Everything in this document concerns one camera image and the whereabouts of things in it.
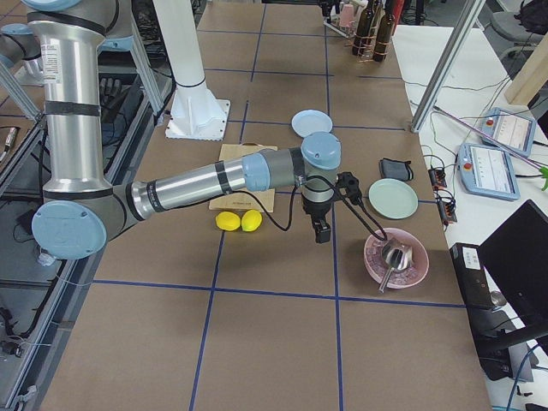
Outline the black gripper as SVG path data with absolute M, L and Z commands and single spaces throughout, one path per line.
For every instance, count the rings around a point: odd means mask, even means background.
M 327 213 L 331 210 L 333 196 L 329 199 L 315 201 L 303 196 L 303 211 L 311 218 L 311 224 L 315 233 L 315 242 L 327 243 L 331 240 L 331 226 L 326 220 Z

